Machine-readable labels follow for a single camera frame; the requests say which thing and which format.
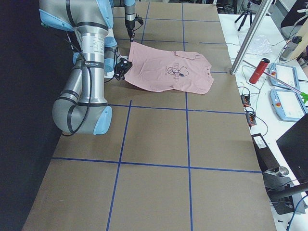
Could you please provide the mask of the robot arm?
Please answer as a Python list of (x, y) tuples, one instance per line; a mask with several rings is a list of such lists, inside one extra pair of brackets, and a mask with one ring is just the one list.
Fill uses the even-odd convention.
[(135, 0), (111, 0), (112, 12), (114, 7), (123, 7), (125, 13), (125, 27), (128, 32), (129, 40), (132, 43), (135, 38), (135, 26), (136, 26), (136, 15), (135, 15)]
[(79, 48), (74, 67), (52, 108), (52, 117), (64, 136), (102, 135), (110, 127), (112, 108), (104, 97), (104, 77), (119, 57), (113, 35), (112, 0), (41, 0), (44, 26), (74, 32)]

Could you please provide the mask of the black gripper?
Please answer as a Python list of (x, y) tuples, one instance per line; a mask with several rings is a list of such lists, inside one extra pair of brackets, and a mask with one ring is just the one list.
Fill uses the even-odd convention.
[(132, 68), (132, 62), (121, 60), (115, 66), (114, 78), (125, 78), (125, 74)]
[(125, 20), (125, 26), (126, 26), (127, 31), (128, 31), (129, 40), (130, 40), (130, 42), (133, 42), (134, 38), (135, 38), (135, 32), (134, 32), (135, 21)]

